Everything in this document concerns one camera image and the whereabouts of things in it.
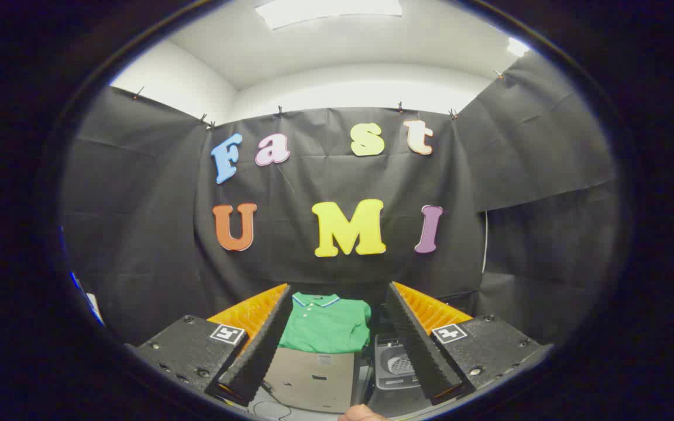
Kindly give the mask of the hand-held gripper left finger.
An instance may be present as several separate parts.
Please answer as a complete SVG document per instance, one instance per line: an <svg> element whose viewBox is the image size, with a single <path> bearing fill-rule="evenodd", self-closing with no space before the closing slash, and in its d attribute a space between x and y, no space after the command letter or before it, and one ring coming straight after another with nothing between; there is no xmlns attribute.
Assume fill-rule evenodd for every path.
<svg viewBox="0 0 674 421"><path fill-rule="evenodd" d="M184 389L246 406L277 352L293 293L281 284L209 318L184 315L130 350Z"/></svg>

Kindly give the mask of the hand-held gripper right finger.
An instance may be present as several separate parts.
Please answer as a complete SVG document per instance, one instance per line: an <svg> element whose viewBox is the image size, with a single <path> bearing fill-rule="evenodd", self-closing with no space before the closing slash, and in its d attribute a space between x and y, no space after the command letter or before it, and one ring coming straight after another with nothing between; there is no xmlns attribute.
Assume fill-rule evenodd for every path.
<svg viewBox="0 0 674 421"><path fill-rule="evenodd" d="M477 397L531 370L551 352L497 315L473 317L398 282L386 309L426 399Z"/></svg>

